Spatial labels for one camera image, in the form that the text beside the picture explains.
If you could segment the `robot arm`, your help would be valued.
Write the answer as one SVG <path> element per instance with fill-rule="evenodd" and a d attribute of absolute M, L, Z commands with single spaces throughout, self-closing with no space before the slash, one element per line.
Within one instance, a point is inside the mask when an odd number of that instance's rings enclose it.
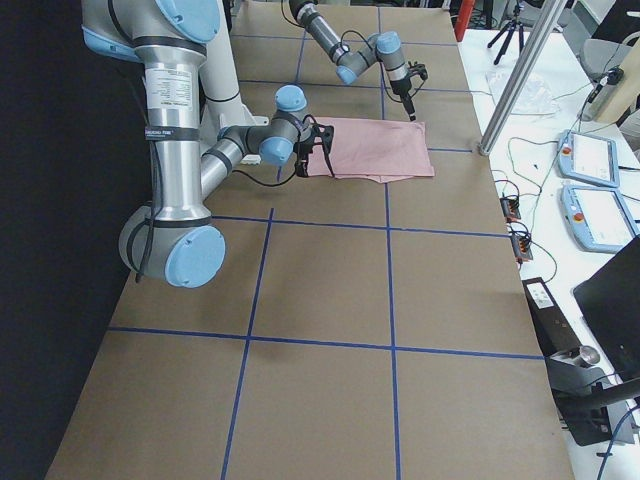
<path fill-rule="evenodd" d="M 410 121 L 416 120 L 412 79 L 428 78 L 424 64 L 408 62 L 402 41 L 395 31 L 373 33 L 365 37 L 355 30 L 341 35 L 331 27 L 316 7 L 316 1 L 289 1 L 295 23 L 303 28 L 336 67 L 336 75 L 345 85 L 353 84 L 373 65 L 378 64 L 391 87 L 391 100 L 399 102 Z"/>
<path fill-rule="evenodd" d="M 305 95 L 284 86 L 273 116 L 249 112 L 219 1 L 86 1 L 82 16 L 93 52 L 144 68 L 153 192 L 121 231 L 121 258 L 138 276 L 200 287 L 226 251 L 205 199 L 245 159 L 281 166 L 300 153 Z"/>

